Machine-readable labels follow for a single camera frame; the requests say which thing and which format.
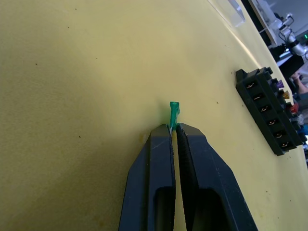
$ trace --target person's arm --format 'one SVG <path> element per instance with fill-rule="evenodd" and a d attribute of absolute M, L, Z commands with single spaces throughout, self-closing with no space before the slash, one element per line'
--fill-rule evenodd
<path fill-rule="evenodd" d="M 298 94 L 308 93 L 308 88 L 300 81 L 299 74 L 297 72 L 294 73 L 291 77 L 294 83 L 298 85 Z"/>

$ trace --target yellow tabletop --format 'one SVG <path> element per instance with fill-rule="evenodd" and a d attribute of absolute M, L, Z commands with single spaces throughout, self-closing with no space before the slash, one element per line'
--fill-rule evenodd
<path fill-rule="evenodd" d="M 2 0 L 0 230 L 116 231 L 170 101 L 231 167 L 259 230 L 307 230 L 302 147 L 277 157 L 235 89 L 241 68 L 282 78 L 244 15 L 232 28 L 207 0 Z M 177 191 L 183 231 L 178 178 Z"/>

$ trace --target yellow table surface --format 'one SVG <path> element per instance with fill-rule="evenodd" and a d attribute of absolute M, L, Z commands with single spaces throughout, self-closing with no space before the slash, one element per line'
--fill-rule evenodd
<path fill-rule="evenodd" d="M 235 89 L 241 68 L 282 78 L 244 14 L 231 28 L 207 0 L 2 0 L 0 230 L 116 231 L 170 101 L 231 167 L 259 230 L 307 230 L 302 147 L 274 155 Z M 183 231 L 178 178 L 177 192 Z"/>

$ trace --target purple fuse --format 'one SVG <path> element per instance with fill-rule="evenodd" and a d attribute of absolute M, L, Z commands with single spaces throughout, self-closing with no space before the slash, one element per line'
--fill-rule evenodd
<path fill-rule="evenodd" d="M 284 85 L 283 85 L 282 80 L 279 80 L 279 81 L 278 81 L 277 87 L 278 87 L 278 88 L 284 88 Z"/>

